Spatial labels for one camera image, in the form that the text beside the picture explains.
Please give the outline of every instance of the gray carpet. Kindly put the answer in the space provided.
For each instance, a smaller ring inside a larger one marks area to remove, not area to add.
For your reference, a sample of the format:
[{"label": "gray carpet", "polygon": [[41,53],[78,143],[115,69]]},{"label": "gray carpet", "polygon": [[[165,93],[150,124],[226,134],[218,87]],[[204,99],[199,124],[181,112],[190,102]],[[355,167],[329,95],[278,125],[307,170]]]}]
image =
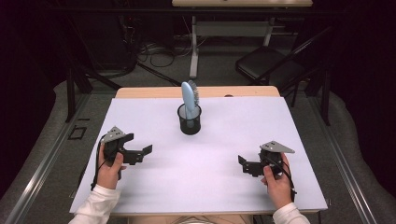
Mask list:
[{"label": "gray carpet", "polygon": [[[200,47],[200,61],[198,67],[198,86],[235,86],[246,85],[248,82],[237,75],[233,69],[236,59],[246,52],[256,48],[261,41],[252,38],[213,38],[207,39]],[[154,64],[171,62],[171,58],[158,54],[152,56]],[[179,81],[188,80],[190,72],[190,57],[176,57],[170,66],[154,67],[149,60],[144,62],[157,71]],[[137,86],[171,86],[140,67],[129,75],[113,79],[125,87]],[[35,199],[29,204],[23,214],[22,223],[67,223],[72,215],[68,213],[73,199],[69,195],[77,189],[78,178],[87,162],[97,134],[105,118],[110,100],[115,92],[102,83],[93,80],[94,91],[88,96],[78,94],[81,101],[78,115],[69,124],[70,127],[86,128],[82,139],[64,140],[59,146],[59,156],[51,165],[45,182],[37,193]],[[66,118],[65,83],[55,88],[57,102],[52,110],[48,123],[36,142],[31,155],[21,169],[20,174],[0,202],[0,222],[5,223],[15,204],[22,196],[30,179],[35,174],[40,162],[53,148],[58,140],[59,133],[64,129]],[[312,105],[314,98],[306,98],[299,92],[295,107],[290,108],[297,130],[302,138],[308,158],[312,163],[314,172],[326,199],[330,199],[329,209],[321,212],[322,223],[362,223],[360,211],[351,197],[350,188],[341,175],[340,168],[334,159],[332,146],[327,135],[322,130],[321,120]],[[389,196],[375,181],[375,177],[361,158],[357,143],[356,130],[353,120],[347,113],[343,102],[332,95],[330,107],[331,131],[343,150],[343,154],[356,173],[361,191],[372,208],[377,223],[396,223],[395,199]],[[71,137],[78,136],[75,131]],[[311,223],[318,223],[318,215],[308,215]],[[266,223],[271,223],[269,217],[262,217]],[[109,223],[126,223],[125,218],[113,217]]]}]

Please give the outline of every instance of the hand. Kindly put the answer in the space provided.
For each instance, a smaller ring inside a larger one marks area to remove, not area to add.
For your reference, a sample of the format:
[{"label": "hand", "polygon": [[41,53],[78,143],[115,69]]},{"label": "hand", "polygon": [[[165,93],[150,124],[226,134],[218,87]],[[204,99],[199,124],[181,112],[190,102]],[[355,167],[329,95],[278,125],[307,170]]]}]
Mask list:
[{"label": "hand", "polygon": [[[284,153],[281,153],[283,169],[290,174],[289,162]],[[268,194],[276,207],[276,210],[291,203],[290,195],[290,182],[286,175],[278,175],[274,177],[274,174],[270,166],[264,167],[264,178],[262,183],[267,186]]]},{"label": "hand", "polygon": [[97,184],[106,189],[115,189],[117,182],[119,181],[119,170],[125,170],[126,166],[123,166],[123,155],[117,152],[116,159],[111,165],[105,160],[103,153],[105,144],[102,144],[99,149],[99,161],[98,165],[102,165],[98,171]]}]

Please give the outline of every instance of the white sleeve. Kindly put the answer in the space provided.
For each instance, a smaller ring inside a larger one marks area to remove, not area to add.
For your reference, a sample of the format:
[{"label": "white sleeve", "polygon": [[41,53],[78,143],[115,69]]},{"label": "white sleeve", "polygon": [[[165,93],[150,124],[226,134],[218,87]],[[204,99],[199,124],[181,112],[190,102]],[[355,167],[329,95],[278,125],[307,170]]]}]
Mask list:
[{"label": "white sleeve", "polygon": [[110,212],[116,206],[119,198],[119,190],[106,189],[96,185],[69,224],[107,223]]},{"label": "white sleeve", "polygon": [[294,203],[289,203],[278,210],[273,215],[276,224],[305,224],[308,219],[303,216]]}]

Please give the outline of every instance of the black cup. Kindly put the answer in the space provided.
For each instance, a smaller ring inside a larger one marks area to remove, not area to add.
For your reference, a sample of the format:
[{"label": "black cup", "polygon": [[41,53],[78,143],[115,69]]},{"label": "black cup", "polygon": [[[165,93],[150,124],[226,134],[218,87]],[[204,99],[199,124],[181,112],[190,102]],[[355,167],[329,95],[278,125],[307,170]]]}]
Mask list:
[{"label": "black cup", "polygon": [[196,105],[194,110],[191,111],[191,118],[187,119],[186,106],[183,104],[178,107],[177,114],[180,121],[180,130],[184,134],[193,135],[201,130],[201,112],[201,107]]}]

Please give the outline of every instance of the dark background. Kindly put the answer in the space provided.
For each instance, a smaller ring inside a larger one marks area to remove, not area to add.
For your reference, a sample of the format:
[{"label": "dark background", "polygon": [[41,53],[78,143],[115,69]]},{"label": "dark background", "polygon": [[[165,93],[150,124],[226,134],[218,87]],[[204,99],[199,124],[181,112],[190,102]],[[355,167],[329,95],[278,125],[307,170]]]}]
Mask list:
[{"label": "dark background", "polygon": [[[102,3],[97,4],[111,7],[107,1],[98,2]],[[142,4],[142,7],[171,6],[170,0],[132,2],[137,6]],[[91,4],[91,1],[55,3],[83,5]],[[337,9],[350,4],[364,12],[366,6],[369,7],[363,16],[358,16],[352,24],[348,24],[345,47],[337,51],[334,60],[332,91],[345,101],[346,108],[355,120],[363,158],[379,183],[396,196],[396,169],[393,165],[396,104],[392,98],[395,89],[393,81],[396,79],[396,3],[392,0],[316,0],[314,7]],[[6,143],[0,157],[3,179],[0,195],[3,195],[47,121],[55,100],[53,87],[66,78],[69,63],[62,47],[67,48],[80,62],[95,69],[124,69],[131,66],[133,61],[120,40],[122,33],[120,27],[117,27],[117,17],[99,16],[84,24],[81,22],[82,16],[74,18],[73,23],[87,39],[87,42],[82,42],[80,36],[76,36],[70,21],[64,18],[49,20],[37,8],[35,1],[2,1],[1,5],[1,91],[6,98],[1,110],[2,133],[5,133],[2,134],[2,142]],[[169,36],[179,32],[172,17],[141,19],[144,27],[154,27],[142,33],[172,48],[172,38]],[[102,25],[95,26],[97,20],[106,23],[99,22]],[[325,21],[310,20],[304,29],[309,33],[310,29],[323,22]],[[59,45],[54,31],[67,37],[64,46]],[[107,50],[114,50],[111,53],[113,56],[101,53],[105,42]],[[92,54],[103,57],[95,57],[96,61],[93,62]]]}]

